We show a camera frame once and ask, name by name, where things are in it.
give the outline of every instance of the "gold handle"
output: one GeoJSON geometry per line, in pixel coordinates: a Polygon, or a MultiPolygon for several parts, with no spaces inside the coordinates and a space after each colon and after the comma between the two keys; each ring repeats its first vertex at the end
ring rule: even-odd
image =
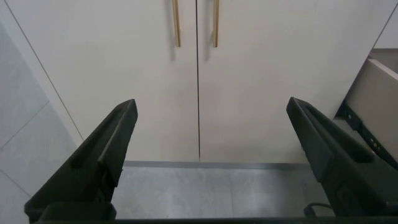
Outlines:
{"type": "Polygon", "coordinates": [[[213,47],[218,46],[218,11],[220,9],[220,0],[214,0],[213,12],[213,47]]]}
{"type": "Polygon", "coordinates": [[[175,45],[181,47],[180,38],[180,16],[178,15],[178,0],[173,0],[173,16],[174,16],[174,29],[175,29],[175,45]]]}

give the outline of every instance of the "white cabinet door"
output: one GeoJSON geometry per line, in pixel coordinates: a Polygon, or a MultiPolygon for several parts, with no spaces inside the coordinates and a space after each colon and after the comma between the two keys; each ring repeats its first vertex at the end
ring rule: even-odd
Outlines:
{"type": "Polygon", "coordinates": [[[83,138],[122,101],[138,120],[126,160],[198,161],[195,1],[7,0],[83,138]]]}
{"type": "Polygon", "coordinates": [[[200,160],[306,162],[291,96],[332,118],[396,0],[198,1],[200,160]]]}

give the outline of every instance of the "wall tile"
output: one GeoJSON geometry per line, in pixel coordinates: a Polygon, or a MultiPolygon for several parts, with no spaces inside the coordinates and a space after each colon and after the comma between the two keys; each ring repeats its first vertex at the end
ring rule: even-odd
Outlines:
{"type": "Polygon", "coordinates": [[[0,223],[29,223],[24,205],[30,197],[0,171],[0,223]]]}
{"type": "Polygon", "coordinates": [[[0,147],[48,102],[0,24],[0,147]]]}
{"type": "Polygon", "coordinates": [[[0,169],[32,196],[75,149],[48,103],[0,149],[0,169]]]}

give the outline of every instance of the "grout line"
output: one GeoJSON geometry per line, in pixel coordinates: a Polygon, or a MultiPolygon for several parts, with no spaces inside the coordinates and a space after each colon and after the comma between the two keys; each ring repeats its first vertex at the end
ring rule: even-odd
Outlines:
{"type": "Polygon", "coordinates": [[[44,66],[43,66],[42,62],[40,61],[39,57],[37,56],[36,51],[33,49],[32,44],[30,44],[29,39],[28,39],[27,36],[25,35],[25,32],[22,30],[21,25],[19,25],[19,22],[18,22],[17,18],[15,17],[14,13],[12,12],[12,10],[11,10],[10,6],[8,5],[7,1],[4,0],[4,2],[6,3],[8,10],[11,12],[11,15],[13,16],[14,20],[17,22],[17,25],[18,25],[19,29],[21,30],[22,34],[24,35],[24,37],[25,37],[27,43],[29,44],[30,48],[32,49],[33,53],[35,54],[35,56],[36,56],[36,58],[37,58],[37,61],[39,61],[40,66],[43,68],[43,71],[44,71],[45,75],[47,76],[48,80],[50,81],[50,83],[51,83],[51,85],[52,85],[52,88],[53,88],[54,91],[56,92],[58,98],[60,99],[60,101],[61,101],[61,103],[62,103],[62,105],[63,105],[63,107],[64,107],[65,110],[67,111],[67,113],[68,113],[68,115],[69,115],[69,118],[72,120],[72,123],[73,123],[73,125],[75,126],[77,132],[79,133],[81,139],[84,140],[84,138],[83,138],[83,136],[81,135],[79,129],[77,128],[77,125],[75,124],[75,121],[73,120],[72,116],[70,116],[70,113],[69,113],[67,107],[66,107],[65,104],[63,103],[63,101],[62,101],[62,99],[61,99],[61,96],[59,95],[57,89],[55,88],[54,84],[52,83],[51,78],[49,77],[47,71],[44,69],[44,66]]]}
{"type": "Polygon", "coordinates": [[[228,169],[229,192],[231,193],[232,218],[235,218],[234,197],[232,195],[231,170],[228,169]]]}
{"type": "Polygon", "coordinates": [[[198,144],[199,144],[199,161],[200,161],[200,115],[199,115],[199,49],[198,49],[198,0],[195,1],[196,17],[197,17],[197,88],[198,88],[198,144]]]}
{"type": "Polygon", "coordinates": [[[22,130],[22,128],[24,128],[40,111],[42,111],[42,109],[48,104],[48,103],[50,103],[50,101],[48,100],[39,110],[38,110],[38,112],[36,112],[36,114],[34,114],[33,115],[33,117],[31,117],[24,125],[22,125],[22,127],[20,128],[20,129],[18,129],[18,131],[15,133],[15,134],[13,134],[12,136],[11,136],[11,138],[10,139],[8,139],[8,141],[6,142],[6,143],[4,143],[4,145],[2,145],[1,147],[0,147],[0,149],[2,149],[9,141],[11,141],[11,139],[13,139],[13,137],[15,137],[18,133],[19,133],[19,131],[20,130],[22,130]]]}
{"type": "Polygon", "coordinates": [[[0,172],[2,172],[8,179],[11,180],[12,183],[14,183],[15,185],[17,185],[25,194],[27,194],[30,198],[32,196],[30,196],[30,194],[28,194],[17,182],[15,182],[15,180],[13,180],[10,176],[8,176],[3,170],[0,169],[0,172]]]}

